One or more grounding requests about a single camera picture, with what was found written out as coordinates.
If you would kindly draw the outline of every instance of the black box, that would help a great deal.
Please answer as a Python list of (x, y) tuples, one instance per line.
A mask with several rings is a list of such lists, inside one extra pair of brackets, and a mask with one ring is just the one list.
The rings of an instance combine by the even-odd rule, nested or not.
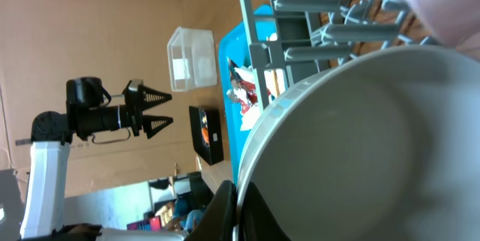
[(218, 110), (190, 106), (189, 112), (195, 152), (209, 165), (223, 161), (224, 148)]

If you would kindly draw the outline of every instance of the blue tray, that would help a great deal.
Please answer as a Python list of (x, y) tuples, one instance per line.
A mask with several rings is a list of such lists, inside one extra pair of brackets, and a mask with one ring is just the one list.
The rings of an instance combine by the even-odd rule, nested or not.
[[(263, 5), (255, 11), (255, 14), (271, 15), (272, 8)], [(259, 39), (265, 40), (275, 33), (275, 24), (269, 21), (257, 22), (256, 31)], [(240, 131), (242, 126), (242, 115), (240, 104), (234, 104), (227, 97), (227, 90), (232, 88), (228, 68), (228, 58), (234, 61), (239, 67), (251, 65), (250, 54), (248, 53), (247, 35), (243, 23), (236, 26), (228, 35), (220, 41), (218, 53), (220, 78), (223, 90), (223, 102), (225, 103), (226, 127), (228, 129), (230, 156), (232, 162), (233, 182), (237, 183), (239, 174), (239, 163), (243, 152), (243, 146), (250, 131)]]

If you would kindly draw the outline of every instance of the gray dish rack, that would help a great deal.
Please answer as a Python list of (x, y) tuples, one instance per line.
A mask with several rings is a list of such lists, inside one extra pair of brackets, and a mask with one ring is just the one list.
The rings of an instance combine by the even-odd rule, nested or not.
[[(383, 11), (397, 13), (392, 24), (376, 23), (369, 18), (375, 0), (266, 0), (273, 14), (254, 14), (253, 0), (240, 0), (260, 109), (269, 105), (265, 70), (282, 69), (287, 87), (338, 64), (353, 60), (357, 43), (382, 42), (382, 49), (398, 39), (405, 44), (436, 44), (432, 37), (421, 42), (401, 34), (410, 12), (405, 0), (381, 0)], [(328, 23), (321, 16), (328, 14)], [(276, 41), (257, 37), (256, 22), (275, 24)]]

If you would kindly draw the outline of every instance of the clear plastic container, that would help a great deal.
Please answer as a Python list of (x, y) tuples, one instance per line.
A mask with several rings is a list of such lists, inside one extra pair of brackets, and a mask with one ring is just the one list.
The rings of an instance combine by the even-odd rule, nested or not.
[(178, 27), (166, 46), (172, 91), (217, 84), (213, 33)]

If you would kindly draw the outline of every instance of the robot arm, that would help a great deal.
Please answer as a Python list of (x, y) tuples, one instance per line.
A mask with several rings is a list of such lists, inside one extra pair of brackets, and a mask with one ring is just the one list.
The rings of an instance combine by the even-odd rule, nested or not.
[(45, 112), (32, 124), (31, 172), (25, 216), (20, 233), (23, 239), (49, 236), (63, 227), (67, 162), (73, 134), (88, 140), (96, 132), (129, 128), (134, 136), (144, 130), (147, 138), (173, 122), (166, 116), (144, 116), (143, 111), (172, 99), (166, 93), (131, 80), (123, 91), (125, 104), (108, 106), (110, 95), (94, 77), (67, 82), (67, 113)]

